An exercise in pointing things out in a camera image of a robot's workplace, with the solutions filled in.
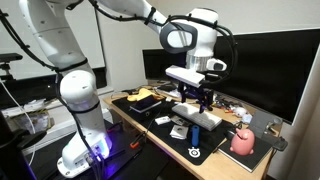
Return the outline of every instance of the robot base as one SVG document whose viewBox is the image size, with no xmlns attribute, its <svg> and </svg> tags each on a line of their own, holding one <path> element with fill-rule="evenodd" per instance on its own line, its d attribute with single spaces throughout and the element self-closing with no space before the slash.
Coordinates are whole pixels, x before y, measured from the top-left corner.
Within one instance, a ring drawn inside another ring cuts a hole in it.
<svg viewBox="0 0 320 180">
<path fill-rule="evenodd" d="M 105 133 L 101 133 L 99 138 L 90 142 L 90 147 L 95 154 L 101 154 L 104 159 L 109 157 L 112 143 L 109 137 L 105 136 Z M 79 134 L 76 133 L 69 144 L 63 149 L 62 157 L 57 162 L 60 173 L 66 178 L 74 178 L 88 170 L 90 165 L 85 158 L 88 153 L 89 151 L 82 140 L 80 140 Z"/>
</svg>

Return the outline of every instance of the circular logo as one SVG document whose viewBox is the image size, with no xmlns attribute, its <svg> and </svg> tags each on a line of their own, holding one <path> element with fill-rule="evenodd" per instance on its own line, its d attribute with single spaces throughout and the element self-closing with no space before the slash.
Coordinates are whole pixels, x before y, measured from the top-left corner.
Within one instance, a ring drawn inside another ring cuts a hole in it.
<svg viewBox="0 0 320 180">
<path fill-rule="evenodd" d="M 194 147 L 192 147 L 191 149 L 189 148 L 189 155 L 193 158 L 197 158 L 200 156 L 200 149 L 197 148 L 195 149 Z"/>
</svg>

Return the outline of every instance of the yellow object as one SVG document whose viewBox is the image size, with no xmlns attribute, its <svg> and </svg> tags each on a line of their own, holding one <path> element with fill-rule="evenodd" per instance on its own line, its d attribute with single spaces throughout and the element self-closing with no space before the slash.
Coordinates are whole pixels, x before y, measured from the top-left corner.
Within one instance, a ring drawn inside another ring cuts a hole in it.
<svg viewBox="0 0 320 180">
<path fill-rule="evenodd" d="M 139 100 L 141 100 L 141 99 L 143 99 L 143 98 L 145 98 L 145 97 L 147 97 L 147 96 L 149 96 L 149 95 L 153 95 L 153 97 L 156 98 L 156 99 L 158 99 L 158 100 L 160 100 L 160 99 L 163 98 L 162 96 L 156 95 L 155 93 L 153 93 L 152 91 L 150 91 L 150 90 L 148 90 L 148 89 L 146 89 L 146 88 L 141 88 L 141 89 L 139 90 L 139 93 L 138 93 L 138 94 L 129 95 L 129 96 L 127 97 L 127 100 L 128 100 L 128 101 L 139 101 Z"/>
</svg>

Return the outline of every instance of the computer monitor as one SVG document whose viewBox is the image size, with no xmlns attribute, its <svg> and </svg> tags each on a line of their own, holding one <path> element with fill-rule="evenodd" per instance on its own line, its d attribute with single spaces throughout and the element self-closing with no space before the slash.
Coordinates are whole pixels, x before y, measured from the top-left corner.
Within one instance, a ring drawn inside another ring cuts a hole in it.
<svg viewBox="0 0 320 180">
<path fill-rule="evenodd" d="M 170 54 L 164 49 L 142 50 L 147 80 L 174 81 L 165 70 L 171 65 L 186 67 L 186 53 Z"/>
<path fill-rule="evenodd" d="M 230 79 L 212 89 L 292 124 L 298 110 L 302 111 L 301 102 L 307 96 L 304 92 L 308 88 L 320 90 L 311 82 L 306 86 L 319 70 L 313 65 L 320 61 L 316 57 L 320 29 L 242 34 L 235 39 L 238 65 Z M 218 37 L 214 53 L 228 64 L 231 54 L 227 45 Z"/>
</svg>

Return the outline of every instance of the black mat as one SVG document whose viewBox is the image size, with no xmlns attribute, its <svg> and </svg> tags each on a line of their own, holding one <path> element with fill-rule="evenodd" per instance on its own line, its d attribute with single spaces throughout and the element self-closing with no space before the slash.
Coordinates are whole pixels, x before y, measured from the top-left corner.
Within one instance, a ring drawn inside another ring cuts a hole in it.
<svg viewBox="0 0 320 180">
<path fill-rule="evenodd" d="M 147 128 L 150 122 L 156 117 L 162 117 L 166 115 L 172 117 L 173 115 L 176 115 L 174 112 L 171 111 L 171 108 L 175 105 L 173 101 L 166 102 L 163 100 L 163 102 L 160 105 L 141 114 L 133 110 L 130 110 L 130 105 L 134 104 L 134 102 L 128 101 L 126 97 L 114 100 L 112 101 L 112 103 L 119 109 L 121 109 L 124 113 L 128 114 L 131 118 L 136 120 L 138 123 L 143 125 L 145 128 Z M 225 138 L 224 133 L 226 129 L 230 127 L 230 124 L 231 123 L 223 120 L 221 124 L 212 131 L 200 128 L 200 143 L 199 147 L 197 148 L 200 149 L 201 155 L 198 158 L 193 158 L 189 155 L 188 149 L 192 148 L 192 132 L 190 131 L 191 127 L 189 127 L 187 139 L 185 140 L 174 139 L 170 136 L 170 132 L 173 128 L 173 125 L 175 125 L 175 123 L 173 122 L 169 122 L 162 125 L 157 125 L 156 122 L 153 122 L 150 127 L 150 131 L 158 138 L 160 138 L 162 141 L 164 141 L 166 144 L 168 144 L 172 149 L 174 149 L 184 158 L 190 161 L 192 164 L 201 165 L 206 160 L 206 158 L 211 153 L 213 153 L 217 146 L 223 141 L 223 139 Z"/>
<path fill-rule="evenodd" d="M 39 180 L 66 180 L 57 169 L 57 160 L 61 157 L 63 147 L 73 137 L 74 133 L 36 151 L 31 168 Z M 155 179 L 168 163 L 169 157 L 152 144 L 146 144 L 143 149 L 131 149 L 129 144 L 135 139 L 122 131 L 121 128 L 109 133 L 112 140 L 110 156 L 105 160 L 106 179 Z M 73 178 L 75 180 L 91 180 L 94 174 L 91 169 Z"/>
<path fill-rule="evenodd" d="M 219 151 L 221 151 L 224 155 L 232 159 L 234 162 L 236 162 L 249 172 L 254 171 L 254 169 L 259 165 L 259 163 L 264 159 L 264 157 L 272 148 L 271 144 L 263 141 L 258 137 L 255 137 L 253 154 L 249 154 L 246 156 L 238 155 L 235 152 L 230 151 L 230 147 L 231 141 L 225 141 L 221 146 L 219 146 Z"/>
</svg>

